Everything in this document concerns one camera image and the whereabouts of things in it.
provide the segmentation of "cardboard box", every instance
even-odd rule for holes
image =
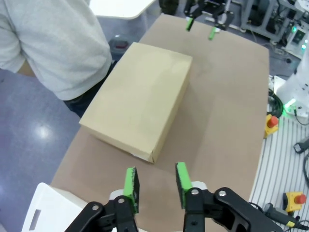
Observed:
[[[92,135],[156,162],[189,83],[192,57],[134,43],[80,124]]]

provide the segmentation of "white robot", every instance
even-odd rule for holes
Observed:
[[[290,78],[277,89],[276,95],[282,101],[285,111],[297,116],[309,116],[309,49]]]

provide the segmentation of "brown table surface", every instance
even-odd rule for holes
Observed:
[[[191,180],[205,182],[210,191],[229,187],[247,200],[261,151],[268,50],[226,31],[209,41],[211,27],[202,23],[194,23],[190,32],[185,27],[184,19],[162,15],[140,41],[193,57],[190,84],[157,163],[135,158],[80,129],[52,182],[87,202],[105,204],[112,191],[123,188],[126,169],[136,166],[136,219],[149,232],[182,230],[176,162],[186,162]],[[225,231],[210,219],[206,227]]]

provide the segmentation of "red button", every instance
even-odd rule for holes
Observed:
[[[278,125],[278,123],[279,123],[278,118],[276,116],[272,116],[270,120],[268,120],[267,126],[269,128],[273,128],[274,126]]]
[[[296,204],[304,204],[306,202],[306,199],[306,196],[304,194],[301,194],[294,198],[294,202]]]

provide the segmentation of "gray sweatshirt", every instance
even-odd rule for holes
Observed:
[[[25,60],[61,100],[79,97],[102,80],[112,62],[89,0],[0,0],[0,69]]]

